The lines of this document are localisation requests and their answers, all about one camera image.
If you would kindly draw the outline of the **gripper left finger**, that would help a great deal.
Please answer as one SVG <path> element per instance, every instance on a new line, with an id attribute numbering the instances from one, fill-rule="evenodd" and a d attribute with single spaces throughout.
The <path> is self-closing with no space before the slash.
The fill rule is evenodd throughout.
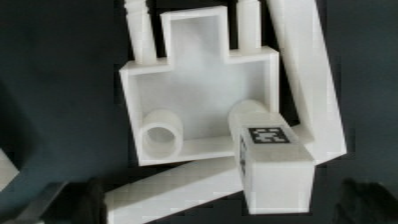
<path id="1" fill-rule="evenodd" d="M 12 224 L 106 224 L 101 180 L 49 183 Z"/>

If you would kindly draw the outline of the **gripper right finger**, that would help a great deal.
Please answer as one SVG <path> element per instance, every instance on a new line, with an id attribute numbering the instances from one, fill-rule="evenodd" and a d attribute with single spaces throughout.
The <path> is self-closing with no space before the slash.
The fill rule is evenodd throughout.
<path id="1" fill-rule="evenodd" d="M 334 224 L 398 224 L 398 198 L 378 183 L 342 180 Z"/>

